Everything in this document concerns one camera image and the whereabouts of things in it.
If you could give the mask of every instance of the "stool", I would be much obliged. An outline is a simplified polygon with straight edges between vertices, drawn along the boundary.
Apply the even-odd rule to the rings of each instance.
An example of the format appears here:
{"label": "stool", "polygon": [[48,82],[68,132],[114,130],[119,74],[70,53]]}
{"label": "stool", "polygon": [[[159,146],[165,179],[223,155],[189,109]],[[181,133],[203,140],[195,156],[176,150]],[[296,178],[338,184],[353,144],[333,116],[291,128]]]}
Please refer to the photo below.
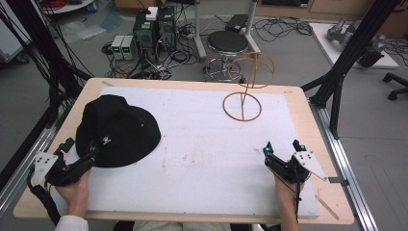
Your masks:
{"label": "stool", "polygon": [[[237,32],[217,31],[208,36],[207,45],[211,51],[220,54],[222,58],[212,59],[206,66],[204,66],[204,81],[207,80],[207,77],[211,77],[220,82],[231,81],[227,74],[227,68],[232,60],[228,57],[238,56],[248,49],[248,41],[246,40],[246,37]],[[229,68],[231,74],[235,74],[231,75],[233,79],[242,77],[241,67],[238,63],[234,63],[229,66]]]}

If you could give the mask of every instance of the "wire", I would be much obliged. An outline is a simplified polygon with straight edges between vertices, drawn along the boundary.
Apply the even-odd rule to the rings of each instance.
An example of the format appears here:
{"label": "wire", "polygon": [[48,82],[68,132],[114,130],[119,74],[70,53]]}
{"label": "wire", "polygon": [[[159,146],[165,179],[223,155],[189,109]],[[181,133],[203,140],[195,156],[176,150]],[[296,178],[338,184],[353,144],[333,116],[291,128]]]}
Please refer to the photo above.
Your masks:
{"label": "wire", "polygon": [[[269,17],[259,20],[254,24],[255,31],[263,41],[275,41],[296,31],[302,36],[311,36],[313,28],[306,22],[295,17]],[[265,31],[269,38],[261,36],[260,31]]]}
{"label": "wire", "polygon": [[408,41],[402,39],[387,40],[385,52],[389,55],[398,55],[408,66]]}

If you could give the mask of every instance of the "black bucket hat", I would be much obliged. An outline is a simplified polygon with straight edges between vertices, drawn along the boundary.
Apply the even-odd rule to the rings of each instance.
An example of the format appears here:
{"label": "black bucket hat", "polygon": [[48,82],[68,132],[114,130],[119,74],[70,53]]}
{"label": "black bucket hat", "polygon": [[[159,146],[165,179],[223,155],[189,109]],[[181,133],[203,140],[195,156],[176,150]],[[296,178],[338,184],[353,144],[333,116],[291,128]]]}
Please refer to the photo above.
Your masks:
{"label": "black bucket hat", "polygon": [[92,141],[99,145],[96,167],[124,167],[153,151],[161,139],[159,125],[145,109],[130,106],[118,95],[101,95],[84,109],[76,149],[85,156]]}

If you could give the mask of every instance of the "copper wire frame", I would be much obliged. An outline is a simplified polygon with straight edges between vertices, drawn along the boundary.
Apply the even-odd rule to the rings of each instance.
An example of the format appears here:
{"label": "copper wire frame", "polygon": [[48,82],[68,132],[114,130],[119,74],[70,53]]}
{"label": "copper wire frame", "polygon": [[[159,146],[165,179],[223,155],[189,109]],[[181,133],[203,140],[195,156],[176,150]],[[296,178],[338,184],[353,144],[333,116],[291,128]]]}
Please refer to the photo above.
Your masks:
{"label": "copper wire frame", "polygon": [[[270,61],[271,66],[269,66],[268,64],[266,64],[264,60],[259,60],[259,56],[266,57],[266,58]],[[228,116],[230,116],[231,118],[233,118],[233,119],[235,119],[235,120],[238,120],[238,121],[252,121],[252,120],[254,120],[254,119],[256,119],[256,118],[259,117],[259,115],[260,115],[261,112],[262,112],[261,102],[260,102],[255,96],[253,96],[252,94],[249,94],[249,93],[248,93],[248,89],[262,89],[262,88],[264,88],[264,87],[266,87],[266,86],[268,86],[268,85],[271,85],[272,82],[273,82],[273,80],[274,80],[274,72],[275,72],[275,65],[274,65],[274,62],[273,62],[272,58],[271,58],[270,56],[266,55],[265,53],[262,53],[262,52],[248,52],[248,53],[245,53],[245,54],[243,54],[243,55],[240,55],[237,59],[235,59],[235,60],[234,60],[233,62],[231,62],[229,65],[233,65],[233,64],[236,63],[236,62],[245,61],[245,60],[250,60],[250,61],[252,61],[252,66],[251,66],[251,69],[250,69],[250,72],[249,72],[249,78],[248,78],[248,81],[247,81],[246,85],[245,85],[245,84],[242,84],[242,83],[238,82],[236,79],[234,79],[234,78],[231,76],[230,68],[227,68],[227,69],[228,69],[228,76],[230,77],[230,79],[231,79],[232,81],[234,81],[236,84],[238,84],[238,85],[244,87],[244,88],[245,88],[245,91],[244,91],[244,92],[233,92],[233,93],[230,93],[230,94],[228,94],[227,96],[225,96],[225,98],[224,98],[224,100],[223,100],[223,102],[222,102],[222,108],[223,108],[224,112],[225,112]],[[268,82],[267,84],[265,84],[265,85],[256,85],[256,77],[257,77],[257,73],[258,73],[258,63],[261,63],[261,64],[263,64],[264,66],[266,66],[266,67],[270,70],[270,73],[271,73],[271,78],[270,78],[269,82]],[[227,110],[226,107],[225,107],[225,102],[226,102],[226,100],[227,100],[230,96],[235,95],[235,94],[240,94],[240,95],[241,95],[241,117],[236,117],[236,116],[231,115],[230,113],[228,113],[228,110]],[[258,114],[255,115],[254,117],[245,118],[245,113],[244,113],[244,107],[243,107],[243,105],[244,105],[246,96],[249,96],[249,97],[253,98],[253,99],[257,102],[257,104],[258,104],[258,106],[259,106],[259,112],[258,112]]]}

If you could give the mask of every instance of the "black metal pole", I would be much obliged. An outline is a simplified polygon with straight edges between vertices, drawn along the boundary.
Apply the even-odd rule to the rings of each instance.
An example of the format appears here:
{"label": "black metal pole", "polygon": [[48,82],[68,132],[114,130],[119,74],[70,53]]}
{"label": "black metal pole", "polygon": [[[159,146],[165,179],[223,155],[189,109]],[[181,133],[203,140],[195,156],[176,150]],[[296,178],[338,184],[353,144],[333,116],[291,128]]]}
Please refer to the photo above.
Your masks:
{"label": "black metal pole", "polygon": [[344,78],[355,62],[364,54],[367,45],[393,12],[399,1],[376,0],[333,67],[317,80],[302,86],[302,89],[306,91],[320,85],[318,92],[310,98],[310,102],[320,108],[325,108],[327,100],[333,94],[330,131],[336,139],[339,138],[337,128]]}

